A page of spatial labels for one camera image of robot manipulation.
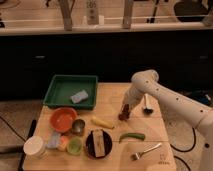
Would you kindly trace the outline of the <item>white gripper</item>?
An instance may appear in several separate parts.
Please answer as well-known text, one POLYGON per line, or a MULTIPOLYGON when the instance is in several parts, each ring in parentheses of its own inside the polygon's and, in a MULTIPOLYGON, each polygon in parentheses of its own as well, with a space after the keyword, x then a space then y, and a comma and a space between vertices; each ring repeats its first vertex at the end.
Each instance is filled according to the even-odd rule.
POLYGON ((131 86, 124 94, 121 111, 133 110, 142 100, 144 93, 131 86))

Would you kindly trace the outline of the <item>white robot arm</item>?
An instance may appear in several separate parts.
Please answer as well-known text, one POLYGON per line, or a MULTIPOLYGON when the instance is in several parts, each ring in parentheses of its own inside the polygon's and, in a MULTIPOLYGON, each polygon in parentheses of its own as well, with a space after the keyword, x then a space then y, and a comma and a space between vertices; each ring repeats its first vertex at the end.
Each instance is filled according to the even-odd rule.
POLYGON ((155 70, 136 72, 125 92, 123 104, 133 110, 147 93, 175 110, 205 138, 199 171, 213 171, 213 108, 160 85, 158 80, 155 70))

